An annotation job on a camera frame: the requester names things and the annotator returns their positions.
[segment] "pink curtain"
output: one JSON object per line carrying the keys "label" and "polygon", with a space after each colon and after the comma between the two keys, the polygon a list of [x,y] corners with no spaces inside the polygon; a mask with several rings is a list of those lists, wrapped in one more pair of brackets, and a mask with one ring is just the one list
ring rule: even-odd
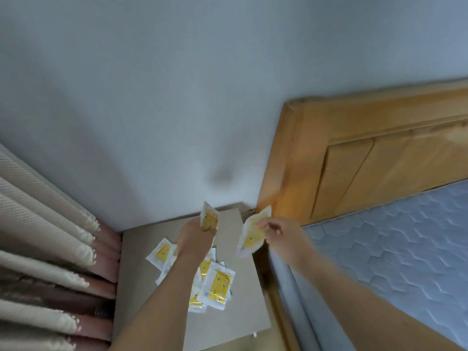
{"label": "pink curtain", "polygon": [[0,350],[106,350],[121,248],[0,145]]}

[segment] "hand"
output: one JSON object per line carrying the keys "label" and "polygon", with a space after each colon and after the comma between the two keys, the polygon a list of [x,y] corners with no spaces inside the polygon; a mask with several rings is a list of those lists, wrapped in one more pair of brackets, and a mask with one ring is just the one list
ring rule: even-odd
{"label": "hand", "polygon": [[204,232],[200,228],[200,217],[189,220],[180,230],[177,241],[177,259],[187,259],[193,266],[200,266],[210,251],[216,229]]}
{"label": "hand", "polygon": [[307,259],[316,254],[301,226],[288,218],[266,218],[257,223],[266,227],[265,238],[279,257],[296,271],[303,272]]}

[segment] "headboard panel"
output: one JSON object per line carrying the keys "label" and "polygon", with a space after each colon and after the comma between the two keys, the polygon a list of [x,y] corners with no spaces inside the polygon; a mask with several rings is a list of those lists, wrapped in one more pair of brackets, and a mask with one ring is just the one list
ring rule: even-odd
{"label": "headboard panel", "polygon": [[301,224],[468,177],[468,81],[284,104],[257,209]]}

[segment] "bedside table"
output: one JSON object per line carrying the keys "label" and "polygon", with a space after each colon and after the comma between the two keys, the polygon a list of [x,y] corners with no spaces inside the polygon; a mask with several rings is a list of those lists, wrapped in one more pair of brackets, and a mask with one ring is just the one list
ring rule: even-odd
{"label": "bedside table", "polygon": [[[164,237],[176,243],[180,229],[190,219],[151,224],[124,232],[113,340],[157,288],[155,281],[160,271],[145,259],[146,256]],[[188,313],[184,351],[204,350],[271,326],[254,261],[251,256],[237,258],[242,225],[238,209],[219,213],[214,247],[216,260],[224,260],[226,266],[236,272],[232,300],[224,311],[208,307],[205,314]]]}

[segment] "mattress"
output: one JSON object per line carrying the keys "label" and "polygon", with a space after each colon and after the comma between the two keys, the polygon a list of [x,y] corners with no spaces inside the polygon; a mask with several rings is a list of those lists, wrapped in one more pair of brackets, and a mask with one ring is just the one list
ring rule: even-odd
{"label": "mattress", "polygon": [[[350,277],[468,349],[468,180],[304,230]],[[319,293],[270,260],[302,349],[354,350]]]}

